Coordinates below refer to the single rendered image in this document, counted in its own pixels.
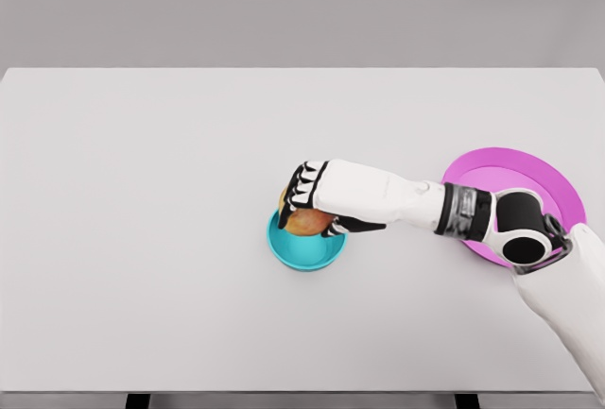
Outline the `red yellow apple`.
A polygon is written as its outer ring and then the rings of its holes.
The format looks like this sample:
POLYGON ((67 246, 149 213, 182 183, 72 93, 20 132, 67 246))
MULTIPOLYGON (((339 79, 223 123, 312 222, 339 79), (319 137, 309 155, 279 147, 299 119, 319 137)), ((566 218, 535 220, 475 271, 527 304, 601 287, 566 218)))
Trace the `red yellow apple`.
POLYGON ((317 209, 297 209, 288 217, 284 230, 297 236, 314 236, 325 231, 335 218, 317 209))

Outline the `blue bowl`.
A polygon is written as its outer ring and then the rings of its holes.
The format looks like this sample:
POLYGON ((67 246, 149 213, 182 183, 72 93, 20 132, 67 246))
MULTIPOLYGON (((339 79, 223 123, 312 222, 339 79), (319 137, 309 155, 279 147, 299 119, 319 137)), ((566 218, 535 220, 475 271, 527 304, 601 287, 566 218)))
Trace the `blue bowl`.
POLYGON ((284 265, 301 272, 321 270, 332 264, 346 247, 346 234, 324 238, 320 234, 297 236, 278 228, 279 211, 267 225, 268 247, 284 265))

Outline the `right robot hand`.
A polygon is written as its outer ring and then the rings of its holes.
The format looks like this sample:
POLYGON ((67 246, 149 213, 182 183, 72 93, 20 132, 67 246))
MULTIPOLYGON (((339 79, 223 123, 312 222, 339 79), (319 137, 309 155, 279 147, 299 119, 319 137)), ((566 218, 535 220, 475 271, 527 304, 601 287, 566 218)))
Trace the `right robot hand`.
POLYGON ((396 220, 387 172, 339 159, 306 161, 297 167, 280 198, 279 229, 297 209, 336 217, 322 237, 382 230, 396 220))

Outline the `pink plate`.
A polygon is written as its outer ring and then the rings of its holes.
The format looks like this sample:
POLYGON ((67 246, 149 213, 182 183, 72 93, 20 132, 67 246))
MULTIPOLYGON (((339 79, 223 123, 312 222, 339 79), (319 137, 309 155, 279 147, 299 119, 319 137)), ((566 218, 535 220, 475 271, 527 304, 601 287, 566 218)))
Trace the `pink plate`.
POLYGON ((519 150, 469 151, 448 166, 441 182, 445 199, 436 233, 521 275, 569 254, 571 229, 587 220, 571 182, 519 150))

